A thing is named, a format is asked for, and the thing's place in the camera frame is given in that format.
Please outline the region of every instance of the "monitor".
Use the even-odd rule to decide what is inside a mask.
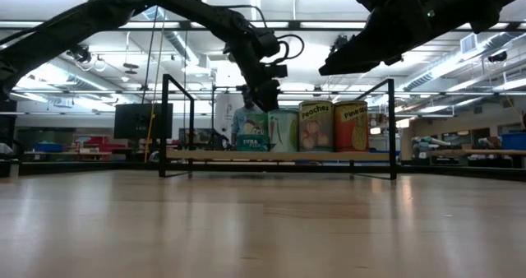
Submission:
[[[115,139],[146,139],[150,128],[152,104],[119,104],[115,106]],[[160,137],[161,104],[154,104],[155,118],[150,138]],[[173,104],[168,104],[166,138],[172,138]]]

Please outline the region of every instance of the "robotic arm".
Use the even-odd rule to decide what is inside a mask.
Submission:
[[[322,76],[368,72],[384,62],[469,23],[474,33],[494,26],[515,0],[357,0],[370,13],[365,29],[332,53]]]
[[[213,7],[199,0],[89,0],[35,28],[9,36],[0,44],[22,35],[24,39],[0,51],[0,97],[5,100],[27,73],[57,57],[93,34],[115,30],[133,16],[159,6],[205,26],[223,40],[224,52],[236,60],[258,106],[278,108],[278,81],[286,67],[261,63],[280,51],[280,43],[268,30],[256,30],[243,15],[226,7]]]

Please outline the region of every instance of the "peaches can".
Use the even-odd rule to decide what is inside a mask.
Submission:
[[[330,101],[304,101],[299,105],[300,151],[332,151],[334,107]]]

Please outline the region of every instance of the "desk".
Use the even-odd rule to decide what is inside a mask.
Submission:
[[[90,153],[79,153],[75,151],[64,151],[64,152],[45,152],[45,151],[26,151],[24,155],[34,155],[35,157],[38,155],[42,155],[45,160],[49,160],[49,157],[52,155],[61,155],[61,156],[73,156],[77,158],[86,157],[86,156],[95,156],[95,157],[102,157],[104,155],[111,155],[112,153],[110,151],[107,152],[90,152]]]
[[[431,159],[431,164],[434,163],[433,158],[444,157],[458,157],[461,165],[468,165],[468,156],[470,155],[509,155],[513,161],[514,168],[523,168],[522,159],[526,157],[526,151],[513,150],[442,150],[442,151],[428,151],[427,154]]]

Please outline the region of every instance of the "wooden shelf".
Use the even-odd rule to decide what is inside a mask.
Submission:
[[[298,153],[272,153],[250,151],[167,151],[169,159],[194,159],[194,160],[389,160],[389,154],[374,154],[369,152],[298,152]]]

